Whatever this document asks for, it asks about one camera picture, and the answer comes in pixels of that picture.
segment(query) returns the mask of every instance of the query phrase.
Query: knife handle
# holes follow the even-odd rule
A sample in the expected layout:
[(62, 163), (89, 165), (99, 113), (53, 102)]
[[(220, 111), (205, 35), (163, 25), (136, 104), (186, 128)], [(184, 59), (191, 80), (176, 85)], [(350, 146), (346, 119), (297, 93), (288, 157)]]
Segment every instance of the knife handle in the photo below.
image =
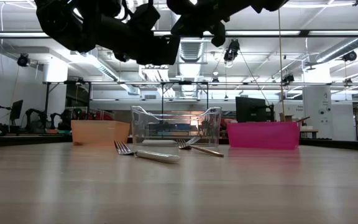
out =
[(180, 156), (171, 155), (171, 154), (162, 154), (157, 152), (149, 152), (149, 151), (143, 151), (139, 150), (135, 153), (137, 157), (142, 157), (146, 159), (153, 159), (160, 162), (179, 162)]
[(191, 148), (192, 148), (192, 149), (199, 150), (199, 151), (201, 151), (201, 152), (208, 153), (208, 154), (210, 154), (210, 155), (212, 155), (212, 156), (224, 157), (224, 155), (221, 154), (221, 153), (218, 153), (218, 152), (215, 152), (215, 151), (212, 151), (212, 150), (203, 148), (203, 147), (191, 146)]

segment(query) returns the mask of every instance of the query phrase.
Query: security camera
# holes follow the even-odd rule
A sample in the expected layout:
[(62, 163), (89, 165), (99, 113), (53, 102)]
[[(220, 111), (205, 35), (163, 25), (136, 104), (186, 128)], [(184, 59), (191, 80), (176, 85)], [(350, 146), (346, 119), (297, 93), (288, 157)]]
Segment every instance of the security camera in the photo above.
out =
[(17, 64), (20, 67), (28, 67), (30, 63), (29, 54), (20, 54), (19, 59), (17, 59)]

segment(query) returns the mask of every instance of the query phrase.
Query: white knife handle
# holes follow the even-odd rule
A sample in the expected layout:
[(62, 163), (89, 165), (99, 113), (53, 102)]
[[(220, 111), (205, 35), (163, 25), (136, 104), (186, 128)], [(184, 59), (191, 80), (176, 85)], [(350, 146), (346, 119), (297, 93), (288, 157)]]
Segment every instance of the white knife handle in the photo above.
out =
[(156, 161), (161, 162), (179, 162), (180, 156), (175, 156), (171, 154), (162, 154), (157, 152), (149, 152), (149, 151), (143, 151), (139, 150), (135, 153), (136, 156), (146, 158), (146, 159), (153, 159)]

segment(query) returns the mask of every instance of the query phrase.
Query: red object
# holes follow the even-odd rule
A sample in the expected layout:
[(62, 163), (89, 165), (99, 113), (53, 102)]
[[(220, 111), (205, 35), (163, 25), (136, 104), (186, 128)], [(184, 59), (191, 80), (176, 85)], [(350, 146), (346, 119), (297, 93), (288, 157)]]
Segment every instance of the red object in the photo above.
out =
[(296, 122), (228, 124), (231, 147), (253, 149), (298, 149), (300, 125)]

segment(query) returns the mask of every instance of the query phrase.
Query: computer monitor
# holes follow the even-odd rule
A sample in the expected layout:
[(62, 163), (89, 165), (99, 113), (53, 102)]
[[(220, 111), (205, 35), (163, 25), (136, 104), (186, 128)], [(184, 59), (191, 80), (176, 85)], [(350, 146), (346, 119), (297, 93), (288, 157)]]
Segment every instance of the computer monitor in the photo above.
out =
[(20, 119), (20, 114), (22, 113), (23, 100), (14, 102), (11, 110), (11, 118), (10, 120), (14, 122), (17, 119)]
[(236, 115), (238, 123), (266, 122), (266, 101), (254, 98), (236, 97)]

